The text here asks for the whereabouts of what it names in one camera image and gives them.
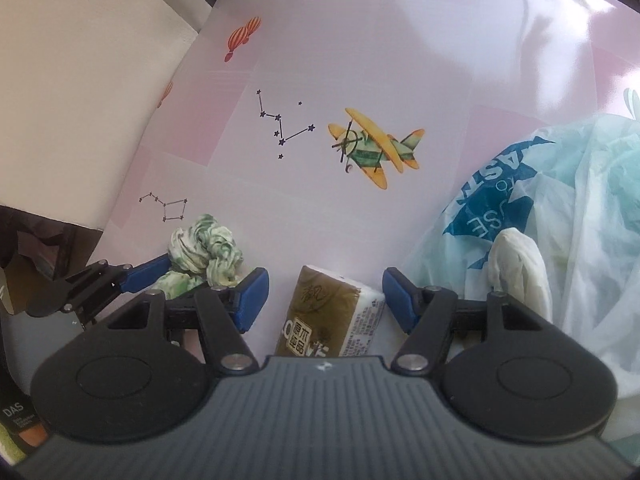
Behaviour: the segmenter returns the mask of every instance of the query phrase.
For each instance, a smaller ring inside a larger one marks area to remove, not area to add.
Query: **constellation drawing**
[[[255,94],[258,96],[258,102],[260,103],[260,117],[272,117],[275,121],[278,121],[278,129],[273,133],[274,137],[278,138],[278,144],[280,146],[284,146],[284,144],[288,141],[297,137],[299,134],[303,134],[304,132],[312,132],[316,129],[316,127],[312,124],[307,126],[304,130],[300,130],[298,133],[291,134],[290,136],[285,137],[282,132],[282,115],[281,114],[268,114],[264,110],[264,106],[262,105],[262,90],[257,90]],[[302,101],[298,101],[298,106],[302,106]],[[284,154],[281,153],[278,155],[278,159],[282,160],[284,158]]]
[[[152,197],[154,202],[158,202],[162,204],[162,221],[166,222],[167,220],[182,220],[184,219],[184,209],[187,207],[187,199],[182,200],[174,200],[173,202],[163,202],[153,193],[146,194],[145,196],[141,196],[138,199],[138,202],[142,202],[145,198]]]

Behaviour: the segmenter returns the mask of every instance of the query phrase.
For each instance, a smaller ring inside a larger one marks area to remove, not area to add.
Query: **airplane illustration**
[[[390,160],[399,173],[404,171],[403,163],[414,170],[420,168],[414,157],[414,149],[424,135],[424,130],[415,130],[403,140],[398,141],[394,136],[383,132],[375,122],[355,108],[344,110],[351,117],[348,126],[344,128],[339,124],[331,123],[329,133],[338,141],[332,148],[337,148],[337,151],[342,153],[340,162],[343,162],[345,157],[347,159],[345,166],[347,173],[352,168],[349,163],[349,160],[352,160],[376,186],[386,189],[386,176],[381,164],[384,160]],[[354,123],[362,128],[359,132],[351,129]]]

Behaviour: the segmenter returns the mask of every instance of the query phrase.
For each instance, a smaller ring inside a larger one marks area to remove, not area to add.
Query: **blue gripper pad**
[[[127,277],[120,283],[122,292],[140,292],[171,269],[171,260],[168,254],[158,256],[145,264],[134,267],[127,273]]]
[[[389,267],[382,275],[382,292],[402,331],[411,333],[420,320],[420,289],[398,269]]]
[[[246,332],[254,324],[269,295],[269,273],[256,267],[234,288],[233,309],[230,313],[238,332]]]

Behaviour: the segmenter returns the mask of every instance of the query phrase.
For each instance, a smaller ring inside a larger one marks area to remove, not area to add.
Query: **orange striped balloon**
[[[236,28],[236,30],[233,31],[231,36],[229,36],[229,41],[226,42],[226,46],[229,47],[229,53],[225,56],[225,62],[231,59],[234,54],[234,50],[242,45],[242,42],[248,37],[249,31],[246,28],[246,25]]]
[[[246,24],[246,29],[249,32],[249,34],[247,35],[246,38],[244,38],[244,41],[242,42],[242,44],[245,44],[247,41],[249,41],[249,36],[252,35],[256,30],[258,30],[258,27],[260,27],[261,23],[262,23],[262,20],[258,16],[255,16],[254,18],[251,18],[249,20],[249,23]]]
[[[169,84],[164,88],[164,92],[162,93],[162,97],[160,98],[160,102],[158,103],[158,108],[162,104],[162,101],[164,101],[164,98],[167,97],[171,93],[171,88],[173,88],[173,87],[174,87],[174,82],[173,81],[169,81]]]

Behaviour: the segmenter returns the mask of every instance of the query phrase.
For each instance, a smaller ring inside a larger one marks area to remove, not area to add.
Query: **white plastic bag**
[[[500,231],[489,251],[488,279],[503,291],[551,322],[551,290],[545,261],[536,243],[515,227]]]
[[[481,300],[492,243],[509,227],[538,245],[552,322],[609,366],[620,399],[640,395],[640,122],[600,116],[509,146],[462,187],[404,270],[417,285]]]

